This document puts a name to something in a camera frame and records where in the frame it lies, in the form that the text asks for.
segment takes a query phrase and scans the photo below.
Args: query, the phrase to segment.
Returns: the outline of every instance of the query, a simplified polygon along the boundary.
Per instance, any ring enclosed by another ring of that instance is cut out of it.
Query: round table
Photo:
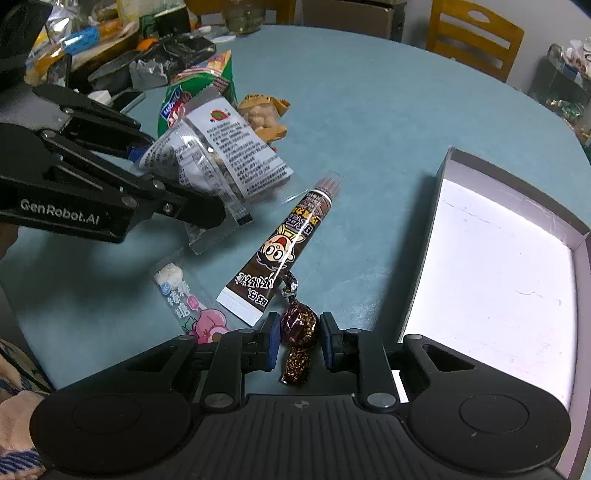
[[[591,168],[574,134],[508,85],[414,47],[339,31],[265,26],[225,48],[233,52],[239,98],[260,92],[291,102],[280,156],[309,186],[326,170],[345,178],[293,268],[300,300],[318,313],[330,310],[341,328],[396,340],[434,176],[450,146],[508,170],[591,223]],[[148,92],[131,113],[153,135],[163,95]],[[292,207],[270,210],[191,254],[191,274],[217,296]],[[0,263],[0,282],[56,387],[181,332],[150,269],[186,244],[184,225],[160,215],[120,245],[21,228]],[[283,307],[276,297],[268,310]],[[248,375],[247,390],[288,391],[278,375]],[[354,388],[350,374],[326,375],[314,368],[308,391]]]

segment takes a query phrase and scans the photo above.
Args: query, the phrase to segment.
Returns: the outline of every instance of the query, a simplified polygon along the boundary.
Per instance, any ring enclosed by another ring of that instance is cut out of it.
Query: nuts in packet
[[[251,93],[240,102],[238,112],[263,142],[271,143],[287,135],[287,127],[280,122],[289,107],[287,100]]]
[[[158,116],[158,136],[176,124],[185,114],[185,105],[210,85],[231,105],[236,105],[231,50],[189,67],[171,79]]]

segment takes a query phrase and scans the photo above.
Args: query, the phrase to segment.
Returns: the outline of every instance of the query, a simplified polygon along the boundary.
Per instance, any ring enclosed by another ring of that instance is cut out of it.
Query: open box lid
[[[401,337],[420,333],[557,397],[571,418],[557,466],[591,445],[591,239],[562,205],[449,149]]]

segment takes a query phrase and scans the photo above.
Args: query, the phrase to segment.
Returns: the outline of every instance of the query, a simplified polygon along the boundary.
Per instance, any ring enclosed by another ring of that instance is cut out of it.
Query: blue logo on snack bag
[[[173,90],[173,93],[170,96],[170,100],[168,102],[166,102],[166,104],[162,107],[162,110],[160,110],[160,116],[162,116],[162,118],[164,118],[165,120],[168,120],[168,116],[170,115],[170,112],[173,111],[174,106],[180,100],[182,94],[183,94],[183,89],[179,85],[178,87],[176,87]]]

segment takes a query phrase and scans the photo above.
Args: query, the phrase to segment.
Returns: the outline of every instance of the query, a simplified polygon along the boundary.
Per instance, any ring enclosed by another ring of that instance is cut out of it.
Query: yellow wooden chair
[[[296,0],[266,0],[267,10],[275,10],[276,24],[291,25],[296,14]],[[222,0],[186,0],[187,7],[198,17],[222,12]]]
[[[479,14],[475,13],[473,17],[470,15],[471,12],[479,12]],[[509,47],[504,47],[470,30],[445,22],[441,20],[441,14],[449,15],[492,33],[509,42]],[[499,59],[502,66],[498,67],[469,51],[441,41],[439,40],[440,35],[465,43],[469,47],[476,48],[491,57]],[[444,57],[455,59],[502,82],[506,82],[519,51],[521,40],[523,40],[523,35],[524,32],[520,27],[478,4],[466,2],[465,0],[433,0],[426,49]]]

